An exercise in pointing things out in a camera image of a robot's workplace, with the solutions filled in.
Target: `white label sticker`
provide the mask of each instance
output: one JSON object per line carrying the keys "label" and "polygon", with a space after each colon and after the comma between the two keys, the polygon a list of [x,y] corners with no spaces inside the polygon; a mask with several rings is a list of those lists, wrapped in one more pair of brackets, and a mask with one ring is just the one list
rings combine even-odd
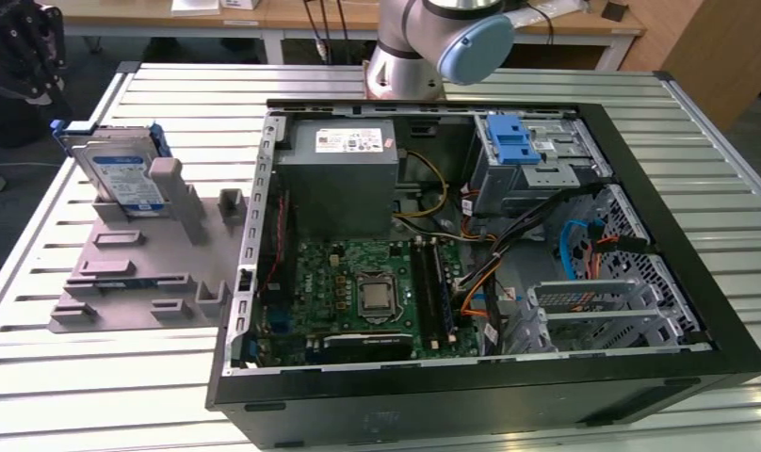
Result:
{"label": "white label sticker", "polygon": [[492,343],[497,345],[497,330],[492,327],[489,323],[484,327],[484,335],[488,337]]}
{"label": "white label sticker", "polygon": [[257,21],[222,21],[225,25],[257,26]]}
{"label": "white label sticker", "polygon": [[461,200],[461,213],[472,217],[472,201]]}
{"label": "white label sticker", "polygon": [[381,153],[380,129],[319,129],[316,151],[319,153]]}
{"label": "white label sticker", "polygon": [[97,176],[118,204],[136,216],[153,216],[162,209],[162,195],[148,178],[146,163],[140,156],[93,157]]}
{"label": "white label sticker", "polygon": [[549,139],[548,140],[539,140],[539,141],[535,140],[532,142],[532,145],[533,145],[533,149],[536,151],[553,151],[556,149],[555,148],[555,142]]}

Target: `yellow wire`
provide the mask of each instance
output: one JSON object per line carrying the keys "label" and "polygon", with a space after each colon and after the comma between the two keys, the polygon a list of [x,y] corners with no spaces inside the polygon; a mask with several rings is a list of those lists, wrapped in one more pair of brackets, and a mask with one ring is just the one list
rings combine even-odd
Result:
{"label": "yellow wire", "polygon": [[395,214],[396,218],[427,217],[428,215],[431,215],[433,212],[439,211],[443,208],[443,206],[445,205],[445,201],[447,201],[445,177],[443,177],[443,174],[436,169],[436,167],[433,166],[431,161],[420,153],[415,153],[413,151],[408,151],[408,153],[411,153],[412,155],[415,155],[420,159],[420,161],[425,164],[425,166],[433,171],[433,173],[436,174],[436,177],[440,178],[440,183],[443,184],[443,198],[440,199],[440,202],[433,207],[431,207],[429,209],[427,209],[421,212],[408,212],[408,213],[399,212],[397,214]]}

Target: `hard drive label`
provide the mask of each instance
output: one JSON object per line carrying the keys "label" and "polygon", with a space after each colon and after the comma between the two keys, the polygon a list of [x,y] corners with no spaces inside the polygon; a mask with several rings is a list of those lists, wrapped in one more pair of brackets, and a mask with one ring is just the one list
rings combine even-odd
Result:
{"label": "hard drive label", "polygon": [[130,215],[150,217],[162,209],[157,185],[149,179],[148,165],[140,156],[93,157],[97,176]]}

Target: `wooden desk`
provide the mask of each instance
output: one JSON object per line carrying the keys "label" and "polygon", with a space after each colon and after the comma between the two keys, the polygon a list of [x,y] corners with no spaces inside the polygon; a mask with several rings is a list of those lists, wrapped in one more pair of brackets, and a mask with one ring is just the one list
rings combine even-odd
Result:
{"label": "wooden desk", "polygon": [[[621,22],[603,19],[605,0],[591,3],[593,13],[575,12],[553,19],[555,44],[604,47],[596,69],[613,71],[644,27],[631,13]],[[301,0],[262,0],[256,10],[224,8],[220,15],[198,17],[172,17],[170,0],[50,0],[49,4],[62,9],[69,35],[258,38],[266,46],[269,64],[284,64],[284,39],[315,37]],[[313,2],[311,8],[323,33],[319,3]],[[341,39],[335,0],[325,0],[325,10],[331,36]],[[344,18],[351,40],[377,38],[377,0],[347,0]],[[545,43],[548,30],[545,22],[520,28],[515,43]]]}
{"label": "wooden desk", "polygon": [[[343,1],[344,22],[348,31],[377,30],[379,28],[379,1],[380,0],[347,0]],[[641,22],[628,10],[623,21],[613,22],[600,17],[607,0],[591,0],[593,12],[573,12],[552,19],[555,34],[559,35],[633,35],[639,36],[645,31]],[[316,27],[321,29],[321,12],[319,2],[311,3],[315,16]],[[340,33],[341,22],[336,0],[325,0],[325,11],[328,14],[328,24]],[[311,29],[308,15],[303,7],[301,0],[268,0],[265,24],[269,28]],[[520,33],[548,35],[549,27],[547,22],[525,26],[519,29]]]}

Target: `metal table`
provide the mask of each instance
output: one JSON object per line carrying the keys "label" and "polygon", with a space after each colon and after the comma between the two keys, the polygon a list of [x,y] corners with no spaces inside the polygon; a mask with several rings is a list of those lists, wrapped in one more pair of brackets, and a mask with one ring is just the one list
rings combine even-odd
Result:
{"label": "metal table", "polygon": [[[651,73],[497,72],[455,100],[601,103],[761,347],[761,182],[673,82]],[[157,119],[202,196],[248,193],[268,98],[360,98],[359,68],[144,64],[94,119]],[[214,329],[50,334],[61,285],[96,218],[66,163],[0,274],[0,450],[253,450],[204,408]],[[423,440],[351,451],[761,450],[761,378],[631,426]]]}

